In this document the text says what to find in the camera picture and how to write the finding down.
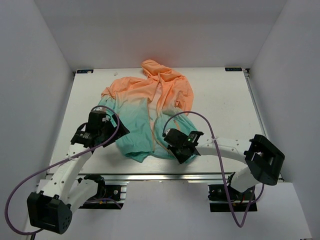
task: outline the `white wall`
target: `white wall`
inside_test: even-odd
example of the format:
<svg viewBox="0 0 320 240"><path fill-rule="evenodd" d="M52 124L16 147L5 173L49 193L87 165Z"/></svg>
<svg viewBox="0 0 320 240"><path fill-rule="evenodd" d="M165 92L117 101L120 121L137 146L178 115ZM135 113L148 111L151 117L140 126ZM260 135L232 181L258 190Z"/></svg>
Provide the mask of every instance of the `white wall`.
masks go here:
<svg viewBox="0 0 320 240"><path fill-rule="evenodd" d="M72 84L72 72L33 0L0 7L0 239L20 237L5 223L4 207L23 178L47 166ZM30 180L10 205L23 231Z"/></svg>
<svg viewBox="0 0 320 240"><path fill-rule="evenodd" d="M35 0L77 68L251 67L286 0Z"/></svg>
<svg viewBox="0 0 320 240"><path fill-rule="evenodd" d="M251 69L262 117L320 239L320 1L289 0Z"/></svg>

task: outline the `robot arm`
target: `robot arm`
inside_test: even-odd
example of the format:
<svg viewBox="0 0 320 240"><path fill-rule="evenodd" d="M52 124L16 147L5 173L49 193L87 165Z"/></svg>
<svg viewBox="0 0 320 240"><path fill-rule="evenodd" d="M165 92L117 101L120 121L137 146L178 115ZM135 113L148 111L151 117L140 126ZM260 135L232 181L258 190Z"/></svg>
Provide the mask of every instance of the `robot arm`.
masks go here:
<svg viewBox="0 0 320 240"><path fill-rule="evenodd" d="M179 163L185 162L192 155L218 154L212 138L200 131L186 135L177 129L168 129L164 140ZM247 164L246 168L234 172L228 179L228 189L235 196L259 183L271 186L277 184L285 155L266 137L256 134L247 141L226 138L218 138L216 141L222 157Z"/></svg>
<svg viewBox="0 0 320 240"><path fill-rule="evenodd" d="M34 227L63 234L69 227L73 213L91 197L101 198L105 193L105 181L99 175L87 175L72 191L84 164L93 151L77 156L104 143L116 131L112 118L104 111L92 110L88 123L82 124L71 140L67 157L69 161L60 165L50 181L37 193L32 192L27 199L30 224ZM114 137L103 147L114 143L129 133L119 121L119 128Z"/></svg>

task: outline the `purple cable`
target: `purple cable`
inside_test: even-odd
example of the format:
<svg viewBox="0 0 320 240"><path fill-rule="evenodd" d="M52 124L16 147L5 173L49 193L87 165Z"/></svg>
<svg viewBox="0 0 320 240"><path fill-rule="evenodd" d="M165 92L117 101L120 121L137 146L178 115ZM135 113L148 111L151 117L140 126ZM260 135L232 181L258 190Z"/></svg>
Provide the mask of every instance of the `purple cable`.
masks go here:
<svg viewBox="0 0 320 240"><path fill-rule="evenodd" d="M39 232L41 232L41 231L43 230L43 229L39 229L39 230L32 231L32 232L31 232L31 231L30 231L30 232L28 232L28 231L27 231L27 232L25 232L25 231L20 231L20 230L16 229L16 228L12 225L12 223L11 223L11 221L10 221L10 219L9 219L9 204L10 204L10 201L11 201L13 195L15 194L15 192L21 187L22 184L24 184L25 182L27 182L28 180L30 180L31 178L33 178L33 177L36 176L36 175L39 175L39 174L41 174L41 173L43 173L43 172L45 172L45 171L47 171L47 170L49 170L49 169L51 169L51 168L54 168L54 167L56 167L56 166L58 166L58 165L62 165L62 164L64 164L64 163L70 161L70 160L73 159L73 158L77 158L77 157L79 157L79 156L81 156L81 155L83 155L83 154L86 154L86 153L88 153L88 152L91 152L91 151L93 151L93 150L95 150L95 149L97 149L97 148L99 148L99 147L107 144L107 143L117 134L117 132L118 132L118 130L119 130L119 126L120 126L120 119L119 119L118 115L116 114L116 112L115 112L114 110L112 110L110 107L107 107L107 106L104 106L104 105L95 106L95 107L93 107L93 108L91 109L91 111L94 110L94 109L96 109L96 108L106 108L106 109L110 110L110 111L116 116L116 129L115 129L114 133L111 135L111 137L109 137L109 138L108 138L106 141L104 141L103 143L101 143L101 144L99 144L99 145L97 145L97 146L95 146L95 147L93 147L93 148L90 148L90 149L84 150L84 151L82 151L82 152L79 152L79 153L71 156L70 158L63 159L63 160L61 160L61 161L59 161L59 162L57 162L57 163L55 163L55 164L53 164L53 165L50 165L50 166L48 166L48 167L46 167L46 168L44 168L44 169L42 169L42 170L39 170L39 171L31 174L30 176L26 177L26 178L25 178L24 180L22 180L17 186L15 186L15 188L14 188L14 189L12 190L12 192L10 193L8 199L6 200L5 208L4 208L4 218L5 218L6 223L7 223L8 226L9 226L9 228L11 228L11 230L14 231L16 234L20 234L20 235L27 236L27 235L37 234L37 233L39 233Z"/></svg>
<svg viewBox="0 0 320 240"><path fill-rule="evenodd" d="M100 201L111 201L111 202L114 202L115 205L117 205L119 209L122 209L122 207L120 206L119 203L117 203L116 200L114 200L114 199L112 199L112 198L109 198L109 197L104 197L104 198L98 198L98 199L88 200L88 201L85 201L85 203L86 203L86 204L90 204L90 203L100 202Z"/></svg>
<svg viewBox="0 0 320 240"><path fill-rule="evenodd" d="M223 165L223 162L222 162L221 152L220 152L220 149L219 149L219 146L218 146L218 143L217 143L217 140L216 140L214 131L213 131L213 129L212 129L212 127L211 127L211 124L210 124L210 122L208 121L208 119L206 119L203 115L201 115L200 113L197 113L197 112L195 112L195 111L182 111L182 112L179 112L179 113L173 115L172 117L170 117L170 118L166 121L166 123L165 123L165 125L164 125L164 127L163 127L163 132L162 132L162 134L165 134L165 132L166 132L166 126L167 126L168 122L169 122L171 119L173 119L174 117L176 117L176 116L178 116L178 115L180 115L180 114L187 114L187 113L195 114L195 115L200 116L201 118L203 118L203 119L206 121L206 123L207 123L208 126L209 126L210 133L211 133L211 137L212 137L212 139L213 139L213 142L214 142L214 145L215 145L215 149L216 149L216 152L217 152L217 155L218 155L218 158L219 158L220 169L221 169L221 174L222 174L222 181L223 181L223 186L224 186L224 190L225 190L225 194L226 194L226 199L228 200L229 209L230 209L230 212L231 212L231 214L232 214L232 217L233 217L233 219L234 219L234 221L235 221L235 224L236 224L239 228L242 228L242 227L244 226L244 224L245 224L246 217L247 217L247 214L248 214L248 211L249 211L249 207L250 207L250 205L252 204L252 199L254 198L254 195L255 195L255 186L253 187L252 195L251 195L250 200L249 200L249 203L247 204L246 209L245 209L245 211L244 211L244 215L243 215L242 221L241 221L241 223L239 223L239 222L238 222L238 219L237 219L237 217L236 217L234 208L232 207L232 202L231 202L230 194L229 194L229 191L228 191L227 179L226 179L226 177L225 177L225 170L224 170L224 165ZM263 186L262 186L261 193L260 193L260 195L257 197L257 199L254 201L254 203L255 203L256 201L258 201L259 198L261 197L262 192L263 192L263 190L264 190L264 187L265 187L265 186L263 185Z"/></svg>

